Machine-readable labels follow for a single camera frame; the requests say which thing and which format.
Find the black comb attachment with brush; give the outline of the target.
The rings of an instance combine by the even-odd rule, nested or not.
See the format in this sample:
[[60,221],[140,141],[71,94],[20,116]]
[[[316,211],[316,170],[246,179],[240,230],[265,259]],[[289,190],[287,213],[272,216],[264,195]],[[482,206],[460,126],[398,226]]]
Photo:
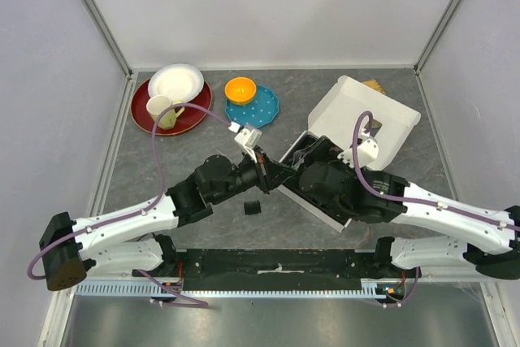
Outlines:
[[259,200],[245,202],[243,207],[245,215],[258,215],[262,213],[262,206]]

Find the white cardboard box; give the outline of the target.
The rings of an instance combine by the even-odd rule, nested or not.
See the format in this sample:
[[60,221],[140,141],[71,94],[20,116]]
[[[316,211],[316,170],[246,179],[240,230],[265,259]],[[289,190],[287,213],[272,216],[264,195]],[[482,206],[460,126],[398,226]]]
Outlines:
[[420,119],[418,111],[342,76],[309,113],[307,129],[298,138],[304,133],[326,137],[346,151],[358,142],[359,132],[365,129],[379,146],[378,158],[365,168],[382,171]]

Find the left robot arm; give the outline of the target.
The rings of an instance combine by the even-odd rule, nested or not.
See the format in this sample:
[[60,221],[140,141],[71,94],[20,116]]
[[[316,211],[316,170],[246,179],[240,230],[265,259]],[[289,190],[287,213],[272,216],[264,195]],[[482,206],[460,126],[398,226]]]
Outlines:
[[42,278],[50,291],[70,288],[99,265],[95,255],[110,246],[196,223],[210,216],[214,205],[253,187],[269,193],[296,174],[260,150],[244,155],[239,164],[215,154],[185,180],[146,202],[94,217],[72,219],[67,212],[56,214],[39,240]]

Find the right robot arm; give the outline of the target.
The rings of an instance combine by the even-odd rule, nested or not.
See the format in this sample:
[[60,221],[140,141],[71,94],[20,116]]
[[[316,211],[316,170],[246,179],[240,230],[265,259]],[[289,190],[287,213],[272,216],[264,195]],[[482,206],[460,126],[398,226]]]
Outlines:
[[355,168],[326,137],[306,136],[290,158],[296,188],[336,221],[406,224],[437,237],[378,240],[372,267],[388,277],[399,269],[470,264],[487,277],[519,277],[519,208],[486,210],[425,190],[385,171]]

